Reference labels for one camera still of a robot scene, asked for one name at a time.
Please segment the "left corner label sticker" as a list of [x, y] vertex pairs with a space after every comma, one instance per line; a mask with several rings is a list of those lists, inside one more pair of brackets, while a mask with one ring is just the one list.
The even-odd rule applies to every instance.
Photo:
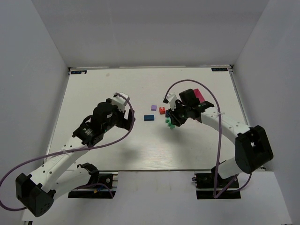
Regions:
[[71, 74], [76, 74], [76, 75], [86, 74], [86, 73], [87, 73], [86, 70], [74, 70], [74, 71], [71, 71]]

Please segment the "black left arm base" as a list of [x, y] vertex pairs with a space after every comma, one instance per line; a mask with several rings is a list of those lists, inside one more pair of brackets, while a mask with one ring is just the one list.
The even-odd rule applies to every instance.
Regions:
[[68, 193], [69, 199], [113, 199], [118, 185], [117, 172], [103, 172], [95, 181]]

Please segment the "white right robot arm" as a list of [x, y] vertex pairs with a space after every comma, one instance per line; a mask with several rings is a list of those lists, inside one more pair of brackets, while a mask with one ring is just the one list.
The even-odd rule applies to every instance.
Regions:
[[211, 170], [212, 173], [217, 173], [219, 179], [227, 179], [240, 173], [251, 174], [274, 158], [263, 127], [250, 127], [228, 116], [222, 116], [212, 103], [200, 102], [194, 90], [188, 89], [179, 95], [169, 93], [164, 102], [170, 106], [167, 113], [172, 125], [179, 127], [187, 119], [193, 119], [221, 131], [234, 144], [234, 157]]

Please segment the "red cube block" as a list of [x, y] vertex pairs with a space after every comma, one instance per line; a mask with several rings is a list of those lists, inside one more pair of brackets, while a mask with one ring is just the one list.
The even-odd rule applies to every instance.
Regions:
[[164, 107], [159, 107], [159, 113], [162, 115], [162, 114], [165, 114], [165, 108]]

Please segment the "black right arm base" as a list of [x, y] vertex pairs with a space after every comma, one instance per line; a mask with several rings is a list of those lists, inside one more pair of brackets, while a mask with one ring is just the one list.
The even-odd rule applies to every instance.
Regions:
[[[227, 179], [220, 179], [217, 181], [217, 193], [221, 191], [234, 176]], [[197, 200], [215, 200], [213, 197], [214, 189], [214, 175], [211, 173], [195, 173], [191, 178], [195, 183]], [[238, 189], [240, 188], [238, 179], [235, 178], [226, 191], [224, 191], [218, 199], [240, 199], [241, 194]]]

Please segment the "dark blue rectangular block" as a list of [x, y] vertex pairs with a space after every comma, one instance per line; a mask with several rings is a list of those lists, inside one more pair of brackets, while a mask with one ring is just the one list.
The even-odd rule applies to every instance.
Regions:
[[154, 115], [144, 115], [143, 116], [143, 120], [144, 121], [154, 121], [155, 120], [155, 116]]

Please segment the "right corner label sticker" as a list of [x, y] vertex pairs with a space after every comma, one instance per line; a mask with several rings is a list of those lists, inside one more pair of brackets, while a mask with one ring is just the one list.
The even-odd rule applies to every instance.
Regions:
[[226, 71], [228, 71], [228, 68], [225, 68], [225, 67], [213, 67], [211, 70], [213, 72], [226, 72]]

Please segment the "green hospital arch block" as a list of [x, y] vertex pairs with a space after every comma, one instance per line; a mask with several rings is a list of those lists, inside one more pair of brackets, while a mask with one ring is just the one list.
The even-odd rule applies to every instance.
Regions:
[[174, 129], [174, 128], [176, 127], [174, 124], [172, 124], [170, 118], [166, 118], [166, 119], [165, 119], [165, 123], [167, 124], [167, 126], [168, 126], [170, 129]]

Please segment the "corner label sticker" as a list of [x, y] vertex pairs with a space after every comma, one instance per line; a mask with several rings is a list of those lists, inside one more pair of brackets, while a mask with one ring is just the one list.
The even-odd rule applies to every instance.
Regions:
[[213, 67], [211, 70], [213, 72], [226, 72], [226, 71], [228, 71], [228, 68], [225, 68], [225, 67]]
[[71, 74], [76, 74], [76, 75], [86, 74], [86, 73], [87, 73], [86, 70], [74, 70], [74, 71], [71, 71]]

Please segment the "purple cube block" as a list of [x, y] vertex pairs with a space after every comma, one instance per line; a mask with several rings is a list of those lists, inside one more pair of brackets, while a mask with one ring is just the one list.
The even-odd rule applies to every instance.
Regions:
[[157, 110], [157, 106], [156, 106], [156, 105], [152, 105], [152, 106], [151, 106], [151, 110], [152, 110], [152, 111], [156, 111], [156, 110]]

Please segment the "pink plastic box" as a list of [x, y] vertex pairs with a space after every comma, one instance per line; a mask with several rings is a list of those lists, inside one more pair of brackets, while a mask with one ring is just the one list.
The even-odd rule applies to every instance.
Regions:
[[193, 91], [194, 91], [195, 96], [198, 98], [199, 102], [203, 103], [205, 101], [205, 99], [204, 99], [202, 93], [198, 89], [194, 89]]

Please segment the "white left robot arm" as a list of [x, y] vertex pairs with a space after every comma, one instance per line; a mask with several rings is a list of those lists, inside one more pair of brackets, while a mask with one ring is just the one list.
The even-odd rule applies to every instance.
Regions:
[[107, 131], [118, 127], [131, 132], [134, 110], [125, 107], [130, 97], [116, 93], [113, 98], [101, 102], [72, 133], [57, 155], [52, 155], [29, 175], [21, 173], [15, 180], [17, 199], [35, 216], [45, 214], [54, 201], [76, 188], [97, 188], [101, 185], [99, 170], [90, 163], [77, 164], [71, 173], [66, 170], [103, 140]]

